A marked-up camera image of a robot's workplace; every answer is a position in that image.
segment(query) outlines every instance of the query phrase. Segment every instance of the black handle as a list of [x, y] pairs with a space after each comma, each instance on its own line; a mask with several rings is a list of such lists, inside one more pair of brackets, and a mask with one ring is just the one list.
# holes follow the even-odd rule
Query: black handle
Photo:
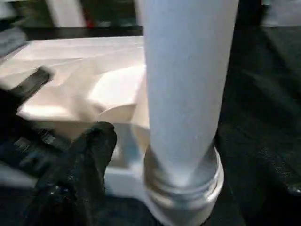
[[19, 97], [19, 105], [31, 98], [43, 85], [52, 79], [52, 75], [45, 68], [38, 68], [35, 73], [21, 82], [17, 87], [10, 92]]

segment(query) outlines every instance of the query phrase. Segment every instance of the white cylindrical tube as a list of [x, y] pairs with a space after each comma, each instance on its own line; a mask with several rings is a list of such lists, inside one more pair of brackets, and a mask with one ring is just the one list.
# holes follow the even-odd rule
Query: white cylindrical tube
[[174, 186], [191, 183], [200, 165], [209, 166], [199, 172], [204, 181], [215, 174], [216, 159], [204, 156], [214, 152], [237, 5], [144, 1], [151, 148]]

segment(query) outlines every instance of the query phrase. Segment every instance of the gloved hand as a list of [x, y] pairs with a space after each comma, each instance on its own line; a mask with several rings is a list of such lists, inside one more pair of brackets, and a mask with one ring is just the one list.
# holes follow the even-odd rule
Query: gloved hand
[[23, 226], [96, 226], [104, 173], [117, 142], [114, 127], [99, 122], [82, 134], [37, 182]]

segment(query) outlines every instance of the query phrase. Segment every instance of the white plastic part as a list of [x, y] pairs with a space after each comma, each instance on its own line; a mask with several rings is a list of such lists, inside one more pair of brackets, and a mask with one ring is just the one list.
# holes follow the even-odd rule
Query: white plastic part
[[56, 27], [85, 27], [79, 0], [46, 0]]
[[14, 17], [16, 14], [12, 7], [3, 1], [0, 1], [0, 20], [10, 19]]

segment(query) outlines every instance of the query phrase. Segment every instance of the black object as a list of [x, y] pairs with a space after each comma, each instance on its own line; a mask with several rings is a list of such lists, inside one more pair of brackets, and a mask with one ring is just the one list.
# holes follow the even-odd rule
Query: black object
[[39, 178], [20, 225], [96, 226], [105, 168], [117, 141], [114, 127], [97, 123], [70, 146], [63, 137], [17, 116], [19, 106], [50, 79], [50, 73], [39, 68], [14, 89], [0, 89], [0, 159]]
[[19, 106], [50, 81], [39, 68], [11, 91], [0, 89], [0, 160], [35, 177], [41, 177], [70, 143], [52, 131], [41, 133], [32, 123], [16, 115]]

